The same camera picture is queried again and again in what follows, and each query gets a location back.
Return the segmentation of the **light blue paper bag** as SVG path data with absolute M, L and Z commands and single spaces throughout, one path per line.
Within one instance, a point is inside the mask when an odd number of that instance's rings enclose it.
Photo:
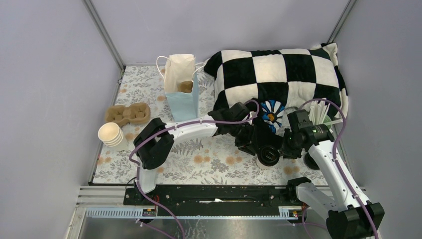
M 193 120 L 199 117 L 198 71 L 204 67 L 203 62 L 196 62 L 193 54 L 172 54 L 158 56 L 165 59 L 164 72 L 158 73 L 164 80 L 164 93 L 175 122 Z

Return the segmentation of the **black plastic cup lid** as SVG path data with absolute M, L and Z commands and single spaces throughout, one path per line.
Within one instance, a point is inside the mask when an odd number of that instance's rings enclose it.
M 271 146 L 266 145 L 259 148 L 257 154 L 257 162 L 260 164 L 264 164 L 266 166 L 275 166 L 280 160 L 280 153 L 279 151 Z

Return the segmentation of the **single white paper cup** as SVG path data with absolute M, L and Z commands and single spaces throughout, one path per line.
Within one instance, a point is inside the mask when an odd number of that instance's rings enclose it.
M 273 166 L 266 166 L 264 164 L 260 164 L 259 162 L 257 162 L 257 166 L 262 170 L 268 170 L 268 169 L 271 169 L 273 167 Z

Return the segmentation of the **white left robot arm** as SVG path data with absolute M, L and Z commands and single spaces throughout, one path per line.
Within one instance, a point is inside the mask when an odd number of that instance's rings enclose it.
M 144 205 L 154 200 L 158 168 L 175 144 L 202 137 L 246 133 L 259 111 L 259 103 L 249 100 L 182 122 L 164 123 L 160 118 L 152 119 L 135 138 L 135 148 L 129 155 L 129 160 L 137 165 L 135 198 Z

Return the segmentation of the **brown cardboard cup carrier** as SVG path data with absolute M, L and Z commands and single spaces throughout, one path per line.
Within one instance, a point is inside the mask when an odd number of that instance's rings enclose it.
M 178 85 L 178 92 L 191 93 L 193 90 L 193 81 L 183 81 Z

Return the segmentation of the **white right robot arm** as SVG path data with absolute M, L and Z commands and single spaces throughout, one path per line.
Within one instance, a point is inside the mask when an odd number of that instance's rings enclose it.
M 310 206 L 323 219 L 333 239 L 378 238 L 378 228 L 385 214 L 380 203 L 372 203 L 354 181 L 335 140 L 324 124 L 314 125 L 307 111 L 288 114 L 290 128 L 285 130 L 282 154 L 285 158 L 306 157 L 314 160 L 332 192 L 327 196 L 306 177 L 290 180 L 285 192 L 288 203 Z

